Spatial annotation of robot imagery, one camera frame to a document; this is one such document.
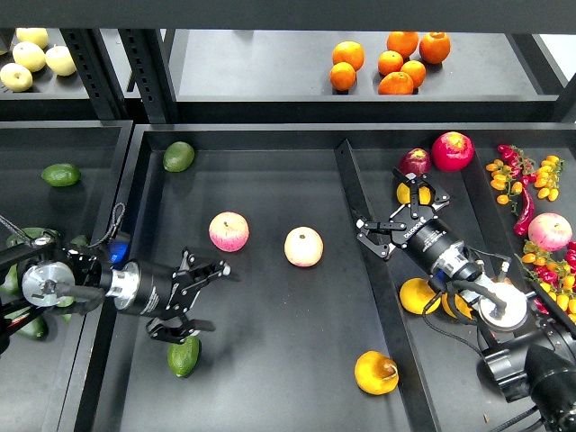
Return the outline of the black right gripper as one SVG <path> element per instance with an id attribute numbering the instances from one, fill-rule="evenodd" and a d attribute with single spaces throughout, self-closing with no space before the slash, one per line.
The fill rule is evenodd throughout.
<path id="1" fill-rule="evenodd" d="M 388 222 L 358 219 L 356 239 L 381 259 L 400 248 L 429 275 L 455 275 L 464 267 L 464 242 L 437 216 L 450 195 L 428 174 L 404 175 L 397 168 L 392 173 L 409 188 L 409 201 Z M 422 188 L 429 192 L 428 203 L 420 198 Z"/>

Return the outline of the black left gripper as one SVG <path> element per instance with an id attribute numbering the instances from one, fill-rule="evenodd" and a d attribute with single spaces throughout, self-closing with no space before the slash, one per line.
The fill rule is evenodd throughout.
<path id="1" fill-rule="evenodd" d="M 203 287 L 230 275 L 230 265 L 197 256 L 189 247 L 182 251 L 177 269 L 145 261 L 130 261 L 122 269 L 112 270 L 110 296 L 120 313 L 154 318 L 146 325 L 153 340 L 182 345 L 188 337 L 213 332 L 215 325 L 204 319 L 179 317 L 181 323 L 170 327 L 171 320 L 188 312 Z"/>

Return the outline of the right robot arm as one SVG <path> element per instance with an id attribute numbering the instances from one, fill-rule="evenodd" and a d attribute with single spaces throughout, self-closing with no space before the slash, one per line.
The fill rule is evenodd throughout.
<path id="1" fill-rule="evenodd" d="M 457 321 L 476 327 L 485 348 L 475 350 L 508 400 L 529 397 L 548 431 L 575 429 L 575 325 L 561 317 L 545 292 L 524 293 L 507 283 L 511 259 L 498 255 L 499 271 L 486 273 L 484 252 L 468 246 L 438 216 L 449 194 L 428 175 L 393 173 L 409 199 L 388 219 L 374 218 L 360 181 L 347 192 L 357 239 L 378 258 L 396 251 L 427 277 L 431 293 L 419 316 L 445 300 Z"/>

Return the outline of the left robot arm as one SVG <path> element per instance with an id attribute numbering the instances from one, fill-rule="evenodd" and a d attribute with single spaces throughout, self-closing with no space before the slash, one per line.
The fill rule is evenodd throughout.
<path id="1" fill-rule="evenodd" d="M 2 251 L 1 274 L 15 268 L 22 291 L 1 306 L 3 350 L 13 334 L 45 312 L 86 315 L 108 298 L 121 314 L 147 317 L 146 331 L 154 340 L 182 345 L 202 331 L 214 331 L 210 321 L 188 314 L 203 287 L 230 274 L 229 264 L 200 258 L 188 248 L 177 267 L 126 261 L 131 238 L 119 230 L 124 213 L 124 203 L 116 203 L 108 230 L 87 246 L 66 244 L 48 230 L 34 237 L 1 219 L 20 240 Z"/>

